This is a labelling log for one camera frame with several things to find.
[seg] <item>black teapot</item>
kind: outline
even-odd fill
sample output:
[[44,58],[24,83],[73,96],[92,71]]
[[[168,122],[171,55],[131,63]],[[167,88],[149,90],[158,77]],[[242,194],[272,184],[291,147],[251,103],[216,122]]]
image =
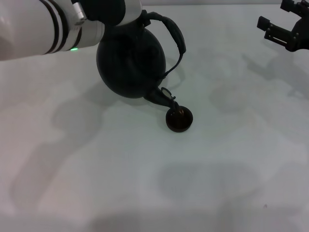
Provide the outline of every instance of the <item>black teapot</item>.
[[[150,25],[150,20],[163,22],[178,46],[180,58],[168,72],[160,42],[145,28]],[[167,17],[143,10],[141,16],[129,24],[106,26],[98,46],[97,66],[103,81],[112,91],[126,98],[145,98],[169,107],[166,115],[168,127],[175,132],[184,132],[193,122],[192,113],[179,106],[166,88],[160,89],[159,86],[179,65],[185,52],[184,38],[178,26]]]

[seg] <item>table surface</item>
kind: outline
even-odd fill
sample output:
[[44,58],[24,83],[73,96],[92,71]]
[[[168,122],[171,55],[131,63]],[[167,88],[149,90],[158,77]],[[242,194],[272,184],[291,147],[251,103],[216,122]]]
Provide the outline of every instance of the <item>table surface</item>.
[[[96,47],[0,63],[4,232],[309,231],[309,52],[263,40],[278,5],[145,7],[172,18],[187,53],[168,87],[194,114],[111,92]],[[149,27],[168,66],[177,47]]]

